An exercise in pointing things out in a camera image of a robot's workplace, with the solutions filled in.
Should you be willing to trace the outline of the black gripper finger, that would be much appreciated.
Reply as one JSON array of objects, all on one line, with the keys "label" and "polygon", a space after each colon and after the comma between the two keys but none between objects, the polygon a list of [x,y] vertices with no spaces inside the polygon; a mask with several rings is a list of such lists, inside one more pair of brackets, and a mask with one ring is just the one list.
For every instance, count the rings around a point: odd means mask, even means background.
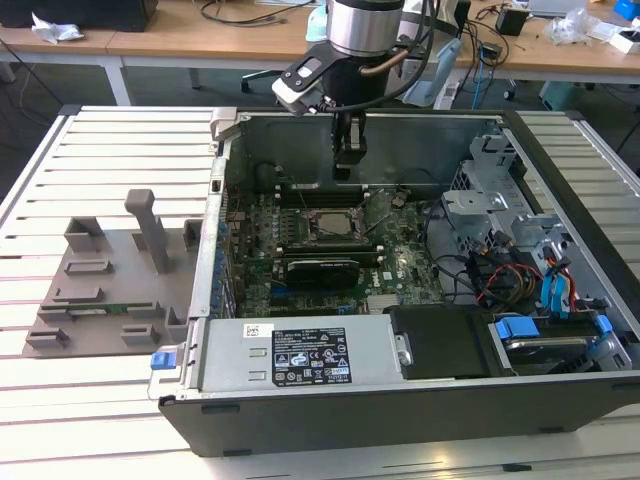
[{"label": "black gripper finger", "polygon": [[332,118],[332,177],[346,181],[351,169],[366,155],[368,147],[365,137],[365,113],[337,113]]}]

